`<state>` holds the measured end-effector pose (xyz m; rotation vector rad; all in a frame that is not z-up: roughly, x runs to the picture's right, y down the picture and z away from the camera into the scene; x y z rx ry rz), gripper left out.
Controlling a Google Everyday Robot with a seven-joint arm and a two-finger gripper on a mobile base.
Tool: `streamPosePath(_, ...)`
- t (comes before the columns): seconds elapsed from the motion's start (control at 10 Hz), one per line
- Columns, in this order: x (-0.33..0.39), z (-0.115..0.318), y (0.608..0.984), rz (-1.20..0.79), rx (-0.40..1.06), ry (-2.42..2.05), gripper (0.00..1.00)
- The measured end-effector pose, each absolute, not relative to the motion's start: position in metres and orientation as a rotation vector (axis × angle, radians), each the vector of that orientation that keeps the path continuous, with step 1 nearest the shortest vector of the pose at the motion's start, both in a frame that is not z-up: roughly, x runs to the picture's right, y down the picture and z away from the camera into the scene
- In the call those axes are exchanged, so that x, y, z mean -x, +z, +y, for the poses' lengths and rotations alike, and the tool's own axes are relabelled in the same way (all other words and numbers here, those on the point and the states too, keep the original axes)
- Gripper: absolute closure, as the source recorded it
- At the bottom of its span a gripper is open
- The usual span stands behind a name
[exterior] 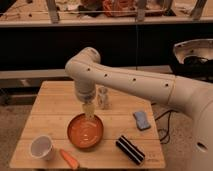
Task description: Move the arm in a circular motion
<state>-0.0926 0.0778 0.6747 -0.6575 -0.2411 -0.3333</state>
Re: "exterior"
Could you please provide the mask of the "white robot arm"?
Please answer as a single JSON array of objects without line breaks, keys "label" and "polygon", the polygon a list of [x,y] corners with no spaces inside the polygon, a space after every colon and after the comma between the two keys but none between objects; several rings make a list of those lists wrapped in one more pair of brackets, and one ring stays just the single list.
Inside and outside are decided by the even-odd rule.
[{"label": "white robot arm", "polygon": [[213,83],[107,67],[100,59],[96,49],[86,47],[65,65],[65,72],[74,80],[75,93],[81,102],[91,102],[95,86],[99,84],[184,113],[194,121],[191,158],[185,171],[213,171]]}]

